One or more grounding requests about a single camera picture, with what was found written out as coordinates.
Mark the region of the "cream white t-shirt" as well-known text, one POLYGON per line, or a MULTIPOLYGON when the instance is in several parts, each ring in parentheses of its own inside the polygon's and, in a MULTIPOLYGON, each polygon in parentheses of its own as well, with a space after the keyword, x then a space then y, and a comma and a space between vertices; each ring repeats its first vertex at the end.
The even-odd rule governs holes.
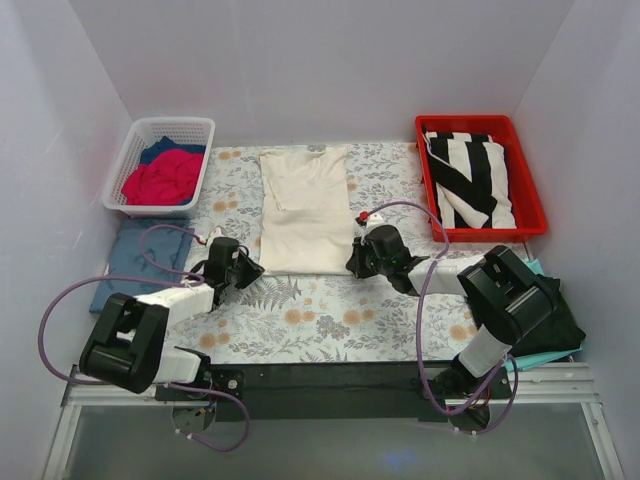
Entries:
POLYGON ((346 275, 355 220, 346 146, 264 150, 259 264, 270 276, 346 275))

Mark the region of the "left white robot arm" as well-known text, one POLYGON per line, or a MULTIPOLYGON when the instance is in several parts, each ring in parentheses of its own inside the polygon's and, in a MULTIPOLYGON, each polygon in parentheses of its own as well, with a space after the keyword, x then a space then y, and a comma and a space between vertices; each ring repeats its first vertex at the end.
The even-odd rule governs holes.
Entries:
POLYGON ((208 257, 180 285, 151 294, 111 295, 81 353, 80 372, 137 394, 153 384, 201 381, 209 357, 171 344, 167 328, 212 312, 225 291, 242 290, 264 272, 239 241, 214 238, 208 257))

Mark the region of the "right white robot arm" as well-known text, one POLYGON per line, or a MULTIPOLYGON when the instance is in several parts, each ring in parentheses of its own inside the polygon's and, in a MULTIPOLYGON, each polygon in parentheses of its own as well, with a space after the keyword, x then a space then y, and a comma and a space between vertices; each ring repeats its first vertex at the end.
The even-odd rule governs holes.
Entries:
POLYGON ((479 326, 450 366, 430 381, 441 392, 471 394, 560 305, 560 281, 534 273, 504 245, 459 260, 414 256, 396 227, 388 224, 369 228, 354 239, 346 269, 358 279, 383 276, 394 290, 409 296, 466 298, 479 326))

